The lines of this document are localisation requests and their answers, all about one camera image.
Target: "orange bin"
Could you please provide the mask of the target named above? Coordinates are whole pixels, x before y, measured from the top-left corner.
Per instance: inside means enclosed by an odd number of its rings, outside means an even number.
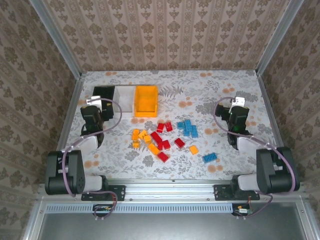
[[[136,86],[134,96],[134,116],[155,118],[158,110],[157,86]]]

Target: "patterned tabletop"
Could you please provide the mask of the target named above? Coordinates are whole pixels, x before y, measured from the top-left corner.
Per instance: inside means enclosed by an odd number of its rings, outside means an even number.
[[[227,135],[220,130],[213,118],[215,101],[227,96],[241,96],[250,108],[247,129],[250,133],[275,144],[258,79],[253,70],[178,70],[178,71],[120,71],[88,72],[80,94],[72,122],[68,144],[80,135],[85,123],[80,107],[86,104],[95,86],[101,85],[157,85],[158,114],[156,118],[123,118],[118,127],[105,133],[100,148],[83,157],[86,173],[105,175],[116,179],[197,179],[229,180],[236,174],[256,171],[256,160],[245,152],[233,149]],[[197,126],[198,138],[183,137],[177,122],[190,119]],[[219,122],[227,127],[219,117]],[[158,123],[171,121],[173,131],[160,133],[169,140],[169,160],[163,163],[154,156],[144,143],[140,148],[132,146],[133,129],[146,129],[150,134]],[[104,123],[111,127],[115,119]],[[178,149],[176,138],[185,142]],[[195,145],[199,153],[192,155],[189,147]],[[203,156],[216,153],[218,159],[204,164]]]

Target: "red block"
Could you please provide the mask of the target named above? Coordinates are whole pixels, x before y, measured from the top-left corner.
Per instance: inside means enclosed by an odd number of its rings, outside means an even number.
[[[164,131],[164,127],[165,127],[165,124],[164,123],[159,123],[158,124],[158,127],[156,128],[156,131],[158,133],[162,133]]]
[[[168,140],[163,141],[162,145],[164,149],[169,149],[171,147]]]
[[[182,148],[185,143],[180,139],[180,138],[177,138],[174,143],[179,147],[179,148]]]
[[[166,122],[164,125],[165,125],[165,128],[166,128],[167,132],[171,132],[172,131],[171,122]]]
[[[162,143],[162,142],[159,142],[159,143],[158,143],[158,149],[159,149],[160,151],[162,151],[163,147],[164,147],[163,143]]]
[[[150,136],[155,140],[155,142],[157,144],[162,142],[161,137],[158,135],[158,133],[156,133],[155,131],[153,133],[150,134]]]
[[[162,162],[166,162],[168,159],[169,159],[169,157],[163,152],[163,151],[161,151],[159,154],[158,154],[158,157],[162,160]]]

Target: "blue block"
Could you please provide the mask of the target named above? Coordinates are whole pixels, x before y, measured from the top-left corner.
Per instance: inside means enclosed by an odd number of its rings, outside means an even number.
[[[185,124],[182,121],[179,121],[177,128],[178,129],[184,129],[185,128]]]
[[[191,125],[191,121],[189,119],[184,121],[184,127],[187,132],[192,131],[192,125]]]
[[[183,136],[184,137],[189,137],[190,136],[190,132],[186,130],[186,128],[183,129]]]
[[[215,153],[211,153],[211,154],[203,157],[203,161],[205,164],[212,162],[213,160],[216,160],[216,159],[217,159],[217,156]]]
[[[198,138],[198,131],[196,125],[192,125],[191,137]]]

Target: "wall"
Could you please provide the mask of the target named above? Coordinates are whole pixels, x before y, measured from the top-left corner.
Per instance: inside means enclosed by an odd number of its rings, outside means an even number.
[[[262,75],[320,219],[320,1],[305,0]]]
[[[75,80],[27,0],[0,1],[0,239],[19,239]]]
[[[255,69],[289,0],[45,0],[82,71]]]

